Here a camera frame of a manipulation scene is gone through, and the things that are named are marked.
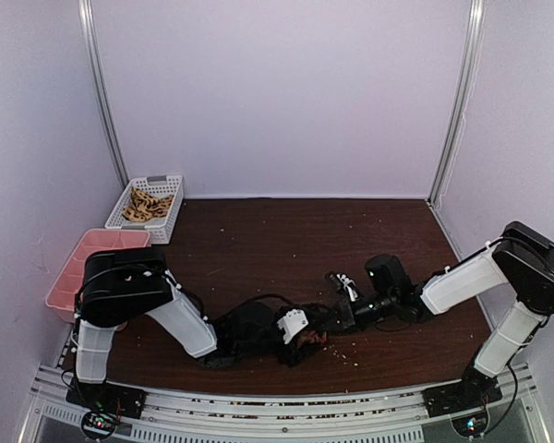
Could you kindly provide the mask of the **dark red patterned tie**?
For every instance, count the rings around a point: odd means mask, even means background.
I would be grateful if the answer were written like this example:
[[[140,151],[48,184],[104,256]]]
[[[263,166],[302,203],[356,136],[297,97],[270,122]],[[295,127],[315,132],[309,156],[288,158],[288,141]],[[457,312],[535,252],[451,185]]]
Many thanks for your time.
[[[295,355],[305,359],[322,349],[328,342],[328,332],[324,330],[302,330],[296,337]]]

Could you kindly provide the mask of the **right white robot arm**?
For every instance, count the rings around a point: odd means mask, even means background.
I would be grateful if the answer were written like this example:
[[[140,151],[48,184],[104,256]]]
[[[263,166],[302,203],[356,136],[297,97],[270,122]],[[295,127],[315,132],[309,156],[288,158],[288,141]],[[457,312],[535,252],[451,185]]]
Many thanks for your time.
[[[425,323],[495,287],[509,285],[515,291],[512,306],[455,387],[455,399],[467,408],[489,394],[491,381],[554,315],[554,242],[519,221],[509,223],[499,238],[469,257],[420,283],[411,282],[400,259],[390,254],[369,259],[365,271],[372,295],[361,294],[343,273],[325,276],[342,295],[334,307],[337,331],[363,329],[391,316],[410,324]]]

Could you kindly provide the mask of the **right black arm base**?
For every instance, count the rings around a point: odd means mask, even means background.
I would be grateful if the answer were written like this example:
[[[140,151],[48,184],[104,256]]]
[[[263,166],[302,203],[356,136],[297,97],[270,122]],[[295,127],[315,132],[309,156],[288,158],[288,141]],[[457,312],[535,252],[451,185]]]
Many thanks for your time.
[[[482,408],[503,397],[497,377],[488,377],[472,366],[459,381],[425,389],[422,395],[429,417]]]

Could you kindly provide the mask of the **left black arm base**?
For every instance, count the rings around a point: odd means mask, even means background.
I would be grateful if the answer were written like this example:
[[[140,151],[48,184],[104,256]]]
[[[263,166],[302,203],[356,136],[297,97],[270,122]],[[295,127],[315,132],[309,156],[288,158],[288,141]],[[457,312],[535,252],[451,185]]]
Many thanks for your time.
[[[66,401],[95,412],[139,419],[146,400],[146,391],[104,382],[89,384],[72,378]]]

